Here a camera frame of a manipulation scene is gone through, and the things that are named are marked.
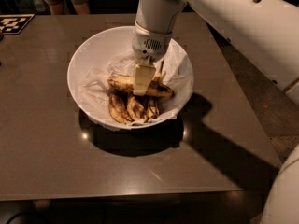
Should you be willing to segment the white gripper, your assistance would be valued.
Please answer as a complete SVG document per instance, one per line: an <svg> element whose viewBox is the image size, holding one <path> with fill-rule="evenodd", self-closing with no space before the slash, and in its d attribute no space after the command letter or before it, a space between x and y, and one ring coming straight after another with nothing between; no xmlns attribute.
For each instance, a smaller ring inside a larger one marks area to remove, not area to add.
<svg viewBox="0 0 299 224"><path fill-rule="evenodd" d="M167 53L171 33L158 33L147 30L135 23L133 30L132 49L137 63L155 63L163 58ZM143 96L154 75L156 69L151 64L137 64L135 66L135 76L133 93Z"/></svg>

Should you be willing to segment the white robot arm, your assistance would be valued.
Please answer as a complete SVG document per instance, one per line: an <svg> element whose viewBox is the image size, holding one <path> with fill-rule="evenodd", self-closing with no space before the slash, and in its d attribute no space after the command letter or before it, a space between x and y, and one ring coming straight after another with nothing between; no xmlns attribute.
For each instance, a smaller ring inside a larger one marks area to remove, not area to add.
<svg viewBox="0 0 299 224"><path fill-rule="evenodd" d="M166 54L186 6L299 105L299 7L283 0L139 0L132 41L135 93L143 95L150 85L153 63Z"/></svg>

